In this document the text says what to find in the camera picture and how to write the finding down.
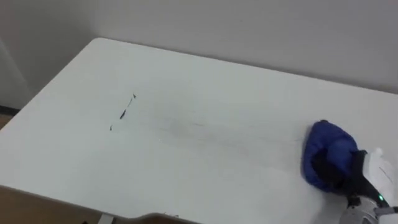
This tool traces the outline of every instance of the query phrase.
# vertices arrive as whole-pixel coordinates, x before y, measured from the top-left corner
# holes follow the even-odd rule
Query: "table top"
[[[136,218],[336,223],[300,171],[327,119],[397,164],[398,96],[95,39],[0,131],[0,185]]]

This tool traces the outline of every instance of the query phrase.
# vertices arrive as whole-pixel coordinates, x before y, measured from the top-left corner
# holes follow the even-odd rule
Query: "white robot part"
[[[382,149],[378,148],[365,156],[363,175],[380,193],[381,200],[395,203],[396,175],[394,167],[384,160]]]

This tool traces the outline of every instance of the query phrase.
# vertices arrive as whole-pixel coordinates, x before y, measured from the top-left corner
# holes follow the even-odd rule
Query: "stain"
[[[129,102],[129,104],[127,105],[127,107],[129,107],[129,106],[130,106],[131,102],[132,102],[132,98],[130,99],[130,102]]]
[[[122,119],[124,117],[124,115],[126,115],[126,110],[123,111],[122,115],[120,116],[119,119]]]
[[[195,125],[195,126],[199,126],[199,127],[203,127],[204,126],[204,124],[199,124],[199,123],[192,123],[193,125]]]

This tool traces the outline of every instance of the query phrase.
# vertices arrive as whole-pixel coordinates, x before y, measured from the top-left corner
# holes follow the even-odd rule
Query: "white wall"
[[[0,39],[0,105],[22,108],[33,94]]]
[[[398,93],[397,12],[396,0],[13,0],[0,36],[34,93],[94,37]]]

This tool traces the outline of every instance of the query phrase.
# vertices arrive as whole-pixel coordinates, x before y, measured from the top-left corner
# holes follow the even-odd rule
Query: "table surface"
[[[0,132],[0,185],[112,215],[336,223],[300,171],[327,119],[395,166],[398,96],[95,39]]]

